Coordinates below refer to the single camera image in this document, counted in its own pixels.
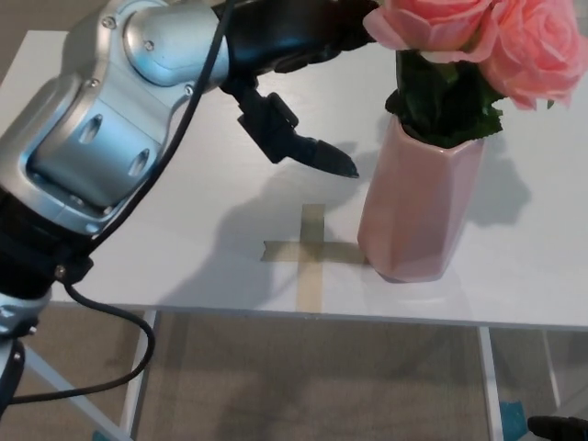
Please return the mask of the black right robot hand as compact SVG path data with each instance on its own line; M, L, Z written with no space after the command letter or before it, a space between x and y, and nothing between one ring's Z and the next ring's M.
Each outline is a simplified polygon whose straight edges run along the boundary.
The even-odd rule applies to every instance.
M529 431L551 441L587 441L587 421L576 417L532 416L527 420Z

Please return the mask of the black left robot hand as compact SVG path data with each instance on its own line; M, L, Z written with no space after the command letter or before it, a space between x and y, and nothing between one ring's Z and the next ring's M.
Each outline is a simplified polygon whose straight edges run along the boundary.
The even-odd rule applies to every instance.
M298 117L277 93L258 93L258 78L288 74L328 62L373 42L363 20L376 1L226 1L213 10L232 15L225 33L229 74L221 89L237 101L239 123L268 160L286 158L347 178L358 171L351 157L331 144L299 135Z

